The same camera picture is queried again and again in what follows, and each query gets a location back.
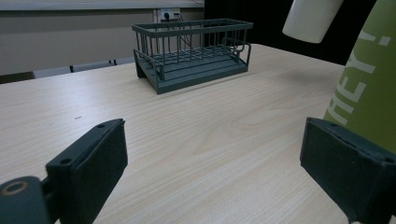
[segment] wall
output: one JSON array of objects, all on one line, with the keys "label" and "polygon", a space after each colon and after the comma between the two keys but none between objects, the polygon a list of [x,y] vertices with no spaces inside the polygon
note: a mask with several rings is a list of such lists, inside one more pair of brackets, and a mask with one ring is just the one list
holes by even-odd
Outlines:
[{"label": "wall", "polygon": [[[181,15],[202,20],[204,8]],[[133,57],[131,25],[154,20],[152,8],[0,10],[0,75]]]},{"label": "wall", "polygon": [[0,10],[88,10],[203,7],[204,0],[0,0]]}]

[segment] gray metal rack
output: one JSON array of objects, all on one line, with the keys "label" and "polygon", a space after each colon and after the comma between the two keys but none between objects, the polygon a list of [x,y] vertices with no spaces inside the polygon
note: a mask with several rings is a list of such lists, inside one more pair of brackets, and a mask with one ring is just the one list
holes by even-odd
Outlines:
[{"label": "gray metal rack", "polygon": [[252,22],[229,19],[134,24],[137,75],[161,94],[246,72],[252,27]]}]

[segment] white object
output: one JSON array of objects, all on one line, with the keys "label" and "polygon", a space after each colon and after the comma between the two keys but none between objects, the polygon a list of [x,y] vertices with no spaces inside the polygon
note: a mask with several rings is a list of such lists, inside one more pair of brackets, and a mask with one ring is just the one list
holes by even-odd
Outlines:
[{"label": "white object", "polygon": [[309,43],[320,43],[344,0],[294,0],[283,34]]},{"label": "white object", "polygon": [[168,13],[169,20],[178,20],[178,15],[180,15],[180,8],[161,8],[161,20],[166,21],[165,13]]}]

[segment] green cylinder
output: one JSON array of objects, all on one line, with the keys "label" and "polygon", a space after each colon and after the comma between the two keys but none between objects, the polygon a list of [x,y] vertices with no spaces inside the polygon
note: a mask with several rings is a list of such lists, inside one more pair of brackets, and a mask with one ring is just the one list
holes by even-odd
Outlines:
[{"label": "green cylinder", "polygon": [[396,153],[396,0],[376,1],[324,119]]}]

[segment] black curtain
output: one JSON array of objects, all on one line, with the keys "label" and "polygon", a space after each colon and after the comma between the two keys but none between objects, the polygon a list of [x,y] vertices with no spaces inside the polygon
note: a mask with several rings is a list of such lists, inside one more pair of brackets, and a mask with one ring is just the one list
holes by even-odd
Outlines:
[{"label": "black curtain", "polygon": [[282,33],[292,0],[205,0],[205,19],[253,22],[247,41],[345,65],[375,0],[345,0],[319,44]]}]

